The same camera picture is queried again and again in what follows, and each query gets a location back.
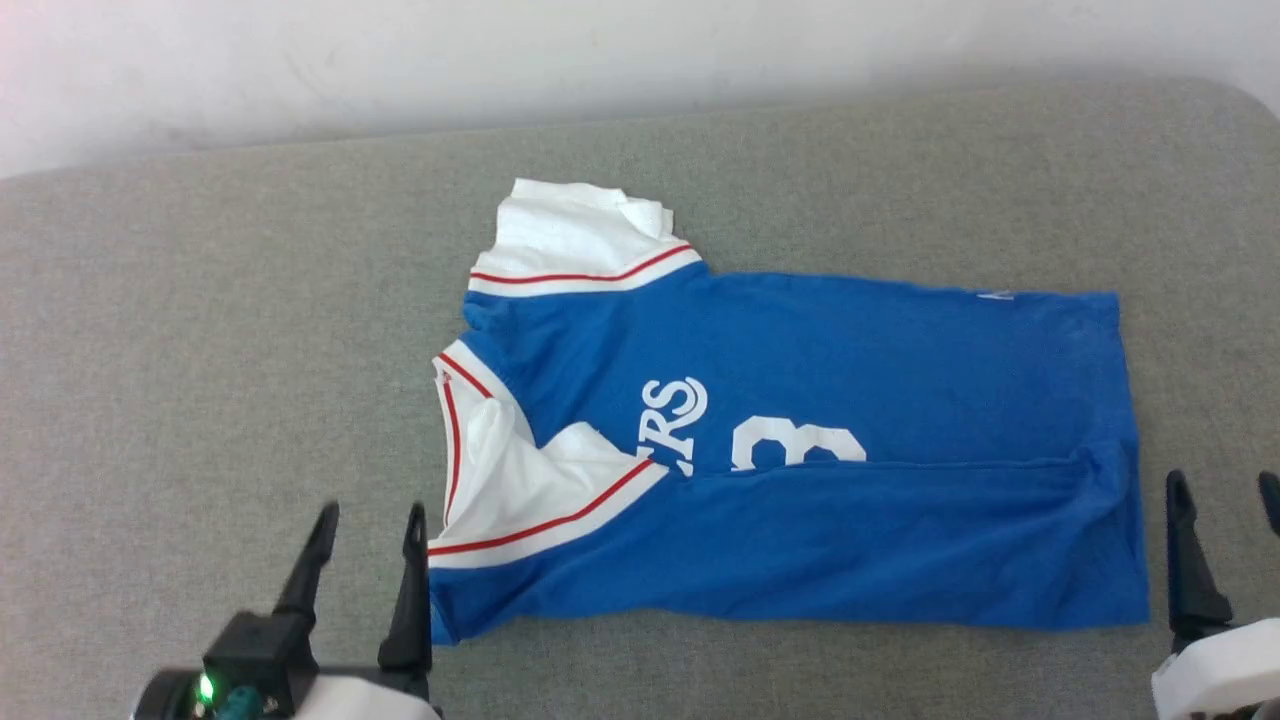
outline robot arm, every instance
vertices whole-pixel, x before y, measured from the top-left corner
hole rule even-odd
[[[320,667],[311,655],[320,571],[338,530],[338,503],[320,511],[270,615],[241,611],[200,670],[165,669],[143,689],[133,720],[439,720],[431,670],[426,528],[415,503],[404,530],[404,575],[376,667]]]
[[[1280,534],[1280,479],[1258,477],[1271,529]],[[1160,720],[1280,719],[1280,619],[1231,625],[1196,537],[1196,502],[1178,470],[1165,480],[1169,626],[1174,653],[1151,676]]]

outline gray cushion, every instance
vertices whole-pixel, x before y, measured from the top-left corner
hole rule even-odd
[[[1280,465],[1280,127],[1239,92],[1044,85],[270,147],[0,183],[0,716],[122,716],[154,669],[270,607],[330,497],[316,652],[372,661],[410,502],[439,520],[429,359],[515,176],[660,200],[721,272],[1117,290],[1155,619],[527,620],[438,652],[451,719],[1149,716],[1175,466],[1239,615],[1276,610],[1252,483]]]

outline white sleeve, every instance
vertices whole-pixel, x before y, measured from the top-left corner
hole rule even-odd
[[[507,297],[631,290],[699,260],[672,234],[672,213],[660,202],[585,183],[517,179],[468,290]]]
[[[539,450],[518,406],[476,387],[471,372],[438,369],[449,468],[444,528],[428,543],[431,568],[500,565],[580,538],[668,474],[586,423]]]

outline blue jersey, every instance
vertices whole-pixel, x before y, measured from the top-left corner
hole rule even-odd
[[[717,275],[657,202],[518,182],[463,313],[438,641],[627,607],[1147,618],[1111,295]]]

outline red trim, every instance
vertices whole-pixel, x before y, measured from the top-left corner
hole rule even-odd
[[[462,441],[458,437],[458,411],[453,406],[453,391],[449,389],[449,380],[444,380],[444,404],[449,407],[449,425],[453,429],[453,478],[449,480],[449,498],[444,501],[444,524],[449,524],[449,510],[453,510],[453,496],[458,492],[458,470],[462,466]]]
[[[539,282],[547,282],[547,281],[617,282],[617,281],[627,279],[631,275],[639,273],[640,270],[643,270],[643,269],[645,269],[645,268],[648,268],[648,266],[650,266],[650,265],[653,265],[655,263],[660,263],[660,261],[666,260],[667,258],[671,258],[672,255],[677,255],[680,252],[684,252],[686,250],[692,250],[692,249],[694,249],[692,245],[681,245],[680,247],[672,247],[671,250],[668,250],[668,251],[666,251],[666,252],[663,252],[660,255],[657,255],[654,258],[650,258],[650,259],[645,260],[644,263],[640,263],[635,268],[631,268],[630,270],[627,270],[625,273],[621,273],[621,274],[617,274],[617,275],[585,275],[585,274],[576,274],[576,273],[563,273],[563,274],[558,274],[558,275],[534,275],[534,277],[529,277],[529,278],[500,278],[498,275],[490,275],[489,273],[476,273],[476,272],[472,272],[471,277],[476,278],[476,279],[481,279],[481,281],[489,281],[489,282],[495,282],[495,283],[511,283],[511,284],[539,283]]]
[[[600,497],[596,497],[590,503],[588,503],[586,507],[579,510],[577,512],[575,512],[572,515],[566,515],[563,518],[557,518],[554,520],[548,520],[548,521],[543,523],[541,525],[534,525],[532,528],[529,528],[527,530],[520,530],[518,533],[512,533],[509,536],[504,536],[504,537],[500,537],[500,538],[494,538],[494,539],[489,539],[489,541],[479,541],[479,542],[466,542],[466,543],[462,543],[462,544],[453,544],[453,546],[449,546],[449,547],[433,547],[433,548],[428,550],[426,553],[428,555],[453,555],[456,552],[470,552],[472,550],[485,550],[485,548],[489,548],[489,547],[498,547],[499,544],[507,544],[507,543],[512,543],[512,542],[516,542],[516,541],[520,541],[520,539],[525,539],[529,536],[536,536],[538,533],[540,533],[543,530],[549,530],[549,529],[552,529],[554,527],[563,525],[564,523],[572,523],[573,520],[581,520],[590,511],[595,510],[596,507],[600,506],[600,503],[603,503],[605,500],[608,500],[609,497],[612,497],[613,493],[616,493],[620,489],[622,489],[622,486],[625,486],[628,482],[631,482],[632,478],[635,478],[641,471],[644,471],[649,465],[653,465],[653,460],[645,460],[644,462],[636,465],[635,468],[631,469],[630,473],[627,473],[626,475],[622,475],[622,478],[620,478],[618,482],[616,482],[612,486],[609,486],[609,489],[607,489],[603,493],[600,493]]]
[[[463,378],[466,378],[467,382],[470,382],[471,384],[476,386],[476,389],[480,391],[480,395],[483,395],[485,397],[493,397],[493,393],[489,392],[483,384],[480,384],[480,380],[477,380],[475,378],[475,375],[472,375],[471,373],[463,370],[462,365],[458,365],[458,363],[453,357],[449,357],[448,355],[445,355],[445,354],[442,352],[440,354],[440,360],[444,360],[445,365],[453,368],[454,370],[458,372],[460,375],[462,375]]]

